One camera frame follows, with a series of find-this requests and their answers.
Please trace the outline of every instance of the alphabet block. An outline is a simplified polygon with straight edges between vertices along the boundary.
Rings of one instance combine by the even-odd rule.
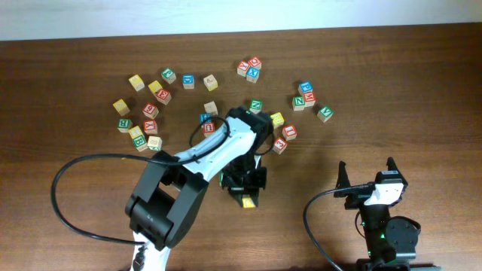
[[[129,134],[130,134],[130,138],[132,138],[132,139],[135,139],[139,136],[144,136],[144,134],[142,133],[141,128],[139,128],[139,126],[135,126],[133,128],[130,128]]]
[[[144,132],[148,135],[157,134],[157,123],[154,120],[145,120]]]
[[[129,82],[131,85],[133,85],[134,90],[140,91],[145,87],[144,82],[142,82],[142,79],[138,75],[134,75],[131,78],[129,78]]]
[[[273,151],[275,151],[277,154],[281,154],[286,149],[286,146],[288,146],[286,141],[284,141],[282,138],[277,138],[274,142]]]
[[[137,151],[143,151],[148,148],[148,143],[143,135],[140,135],[133,139],[134,146],[136,146]]]
[[[248,61],[249,65],[257,70],[260,70],[261,69],[261,61],[259,60],[259,58],[257,56],[251,58],[249,61]]]
[[[157,114],[159,114],[159,110],[157,110],[155,105],[148,102],[144,109],[142,109],[142,113],[144,113],[146,117],[149,117],[153,120]]]
[[[124,100],[120,99],[118,101],[116,101],[114,104],[113,104],[115,110],[117,110],[117,112],[119,113],[120,116],[124,116],[125,114],[129,113],[130,110],[129,108],[127,107],[126,103],[124,102]]]
[[[212,135],[215,131],[214,123],[203,124],[203,133],[205,137]]]
[[[296,96],[293,98],[293,110],[301,111],[304,110],[305,102],[302,96]]]
[[[172,84],[175,81],[175,73],[172,69],[165,69],[164,72],[160,74],[160,76],[167,82],[168,84]]]
[[[330,119],[331,116],[333,116],[333,110],[331,110],[331,108],[329,108],[328,106],[325,106],[318,111],[318,114],[316,116],[318,116],[318,118],[323,122],[326,122]]]
[[[298,87],[298,92],[300,95],[303,95],[308,92],[312,92],[313,87],[311,86],[311,83],[309,81],[301,83],[300,86]]]
[[[246,80],[252,83],[256,83],[258,81],[258,78],[259,78],[259,70],[253,67],[249,68],[248,72],[246,73]]]
[[[171,100],[171,93],[167,90],[159,90],[156,94],[157,101],[161,102],[164,105],[167,105]]]
[[[163,86],[156,80],[148,85],[149,90],[151,90],[152,94],[156,95],[157,91],[161,90]]]
[[[246,72],[249,69],[249,64],[247,62],[241,61],[238,65],[238,75],[246,77]]]
[[[153,151],[160,151],[160,148],[163,144],[163,140],[160,139],[158,136],[149,136],[148,140],[148,148]]]
[[[316,103],[316,97],[313,91],[303,94],[303,98],[305,107],[314,106]]]
[[[282,134],[286,141],[293,140],[297,136],[297,132],[296,132],[296,129],[294,128],[294,125],[289,125],[284,127]]]
[[[261,112],[261,108],[263,107],[263,102],[257,99],[252,99],[251,104],[249,105],[249,110],[255,114]]]
[[[281,115],[280,112],[278,112],[276,114],[272,114],[270,117],[271,117],[271,119],[273,119],[273,128],[274,129],[282,126],[285,123],[285,119],[283,118],[283,116]]]
[[[206,110],[206,113],[209,113],[212,116],[218,115],[218,108],[216,108],[216,104],[214,102],[204,104],[204,110]]]
[[[218,82],[214,75],[210,75],[204,78],[204,85],[208,88],[209,91],[213,91],[216,87],[218,87]]]
[[[186,90],[192,90],[194,88],[194,75],[182,75],[182,86]]]
[[[119,119],[117,128],[120,132],[129,132],[129,129],[133,126],[133,122],[130,119]]]

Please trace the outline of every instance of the wooden table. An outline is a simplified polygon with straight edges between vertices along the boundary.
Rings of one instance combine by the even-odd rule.
[[[481,269],[481,48],[482,24],[2,42],[0,269],[129,266],[131,246],[84,238],[60,223],[50,183],[81,155],[138,154],[117,131],[112,103],[126,100],[140,124],[142,106],[156,101],[127,79],[161,81],[166,67],[178,80],[161,82],[173,98],[156,104],[171,154],[188,148],[210,101],[226,114],[261,99],[265,111],[282,112],[299,133],[282,155],[264,157],[269,179],[258,209],[241,209],[213,179],[169,269],[330,269],[305,232],[304,205],[334,187],[340,160],[361,184],[386,168],[388,156],[410,184],[391,213],[422,224],[415,262]],[[236,64],[254,55],[263,61],[256,84],[236,74]],[[184,73],[195,74],[195,90],[182,88]],[[209,74],[219,82],[212,92],[202,83]],[[292,111],[300,81],[311,81],[319,101],[333,108],[328,122],[311,108]],[[60,208],[81,228],[130,239],[124,206],[144,167],[129,160],[79,164],[61,179]],[[330,196],[309,213],[316,238],[341,264],[367,257],[355,212],[343,203]]]

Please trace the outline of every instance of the white wall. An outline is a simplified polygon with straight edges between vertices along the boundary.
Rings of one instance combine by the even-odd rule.
[[[482,21],[482,0],[0,0],[0,40]]]

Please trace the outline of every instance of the wooden block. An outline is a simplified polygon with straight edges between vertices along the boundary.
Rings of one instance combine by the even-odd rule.
[[[157,123],[154,120],[144,121],[144,132],[148,135],[157,134]]]
[[[271,119],[273,119],[273,128],[276,129],[280,126],[282,126],[283,124],[285,124],[285,119],[283,119],[283,116],[281,115],[281,113],[276,113],[276,114],[272,114],[271,116]]]
[[[205,137],[212,135],[215,131],[214,123],[203,124],[203,134]]]
[[[159,90],[156,94],[157,101],[164,105],[167,105],[171,98],[171,93],[169,93],[167,90]]]
[[[249,68],[248,72],[246,73],[246,80],[252,83],[256,83],[258,81],[258,78],[259,78],[259,70],[253,67]]]
[[[283,127],[282,134],[286,141],[290,141],[296,138],[297,132],[294,128],[294,125],[288,125],[286,127]]]
[[[139,126],[134,126],[129,129],[130,138],[135,139],[136,137],[143,136],[141,128]]]
[[[214,75],[210,75],[204,78],[204,85],[208,88],[209,91],[213,91],[216,87],[218,87],[218,82]]]
[[[255,69],[258,69],[260,70],[261,69],[261,61],[259,60],[259,58],[257,56],[251,58],[249,61],[248,61],[249,65]]]
[[[333,116],[333,110],[331,110],[331,108],[329,108],[328,106],[325,106],[318,111],[318,114],[316,116],[318,116],[318,118],[323,122],[326,122],[330,119],[331,116]]]
[[[249,195],[243,195],[242,201],[243,201],[243,208],[256,208],[256,205],[253,202],[253,199]]]
[[[304,110],[305,103],[304,98],[302,96],[296,96],[293,98],[293,110],[294,111],[301,111]]]
[[[175,81],[175,73],[172,69],[165,69],[160,76],[165,80],[165,82],[172,84]]]
[[[216,104],[214,102],[208,102],[204,104],[204,110],[206,110],[206,113],[211,114],[211,116],[218,115],[218,108],[216,107]]]
[[[252,99],[251,104],[249,105],[249,110],[255,114],[261,112],[261,108],[263,107],[263,102],[257,99]]]
[[[114,104],[113,104],[115,110],[117,110],[117,112],[121,115],[121,116],[124,116],[125,114],[129,113],[130,110],[129,108],[127,107],[126,103],[120,99],[118,101],[116,101]]]
[[[148,143],[143,135],[140,135],[133,139],[134,146],[136,146],[137,151],[143,151],[148,148]]]
[[[130,119],[119,119],[119,123],[117,124],[117,128],[120,132],[129,132],[129,129],[132,128],[133,122]]]
[[[157,110],[155,105],[148,102],[144,109],[142,109],[142,113],[144,113],[146,117],[149,117],[153,120],[156,118],[157,114],[159,114],[159,110]]]
[[[275,151],[277,154],[281,154],[286,149],[286,146],[288,146],[286,141],[284,141],[282,138],[277,138],[274,141],[273,151]]]
[[[163,140],[159,136],[149,136],[148,148],[153,151],[160,151]]]
[[[249,69],[249,64],[247,62],[241,61],[238,65],[238,75],[246,77],[246,72]]]
[[[199,121],[200,121],[200,123],[202,123],[206,118],[210,118],[210,117],[211,117],[210,113],[200,114],[199,115]]]
[[[186,90],[192,90],[194,88],[194,75],[182,75],[182,86]]]
[[[134,90],[140,91],[145,87],[144,82],[142,82],[142,79],[138,75],[134,75],[131,78],[129,78],[129,82],[131,85],[133,85]]]
[[[160,83],[156,80],[148,85],[149,90],[151,90],[152,94],[156,95],[156,93],[163,88]]]
[[[304,106],[305,107],[314,106],[315,103],[316,103],[316,97],[315,97],[315,93],[313,91],[303,94],[303,98],[304,98]]]
[[[300,86],[298,87],[298,92],[300,95],[303,95],[308,92],[312,92],[313,87],[311,86],[311,83],[309,81],[301,83]]]

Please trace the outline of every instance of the cable connector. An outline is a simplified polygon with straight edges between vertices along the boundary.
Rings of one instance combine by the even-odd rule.
[[[142,267],[144,267],[144,252],[147,250],[145,246],[139,248],[139,252],[136,254],[136,258],[133,260],[133,269],[134,271],[141,271]]]

